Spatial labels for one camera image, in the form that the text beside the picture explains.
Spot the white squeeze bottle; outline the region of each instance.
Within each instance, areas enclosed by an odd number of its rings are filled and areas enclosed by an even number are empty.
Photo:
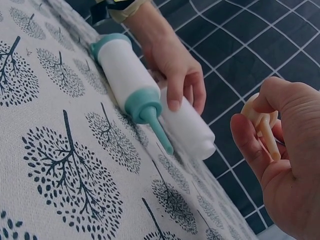
[[[165,151],[173,154],[158,121],[162,112],[160,88],[133,51],[130,39],[121,33],[108,34],[91,44],[91,52],[103,68],[121,110],[137,124],[150,124]]]
[[[189,101],[183,97],[181,107],[173,112],[167,103],[167,82],[159,74],[153,74],[158,78],[161,88],[162,118],[165,126],[175,136],[183,149],[195,160],[205,160],[216,151],[214,145],[216,136],[205,123]]]

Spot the white cylinder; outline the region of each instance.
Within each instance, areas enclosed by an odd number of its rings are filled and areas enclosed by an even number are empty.
[[[113,39],[99,50],[97,59],[122,111],[125,111],[127,98],[142,88],[160,89],[148,70],[124,39]]]
[[[188,100],[183,97],[177,112],[169,110],[167,88],[161,90],[162,114],[169,128],[184,150],[195,160],[205,160],[216,151],[215,134]]]

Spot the grid pattern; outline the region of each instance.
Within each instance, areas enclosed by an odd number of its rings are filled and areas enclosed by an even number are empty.
[[[320,89],[320,0],[153,1],[202,65],[207,90],[202,117],[216,135],[217,149],[204,162],[258,234],[273,222],[260,185],[233,142],[230,118],[266,77]],[[126,34],[145,62],[125,26],[110,20],[97,31]]]

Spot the small beige plastic part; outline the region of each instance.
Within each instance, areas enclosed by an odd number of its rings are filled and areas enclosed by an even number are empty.
[[[241,114],[245,115],[253,124],[258,137],[263,137],[267,149],[273,160],[278,161],[281,159],[281,155],[272,133],[272,128],[276,124],[278,119],[278,111],[272,113],[259,113],[253,109],[253,102],[258,97],[259,93],[256,93],[248,99],[242,108]]]

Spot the hand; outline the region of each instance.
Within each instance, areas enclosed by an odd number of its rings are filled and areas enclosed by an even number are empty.
[[[181,43],[166,19],[150,2],[146,2],[124,23],[140,42],[149,67],[165,75],[169,109],[177,111],[185,96],[201,114],[206,102],[202,67]]]
[[[243,115],[231,119],[233,139],[261,184],[272,220],[301,240],[320,239],[320,93],[304,83],[277,77],[264,81],[253,107],[281,112],[272,129],[281,160],[273,161],[264,140]]]

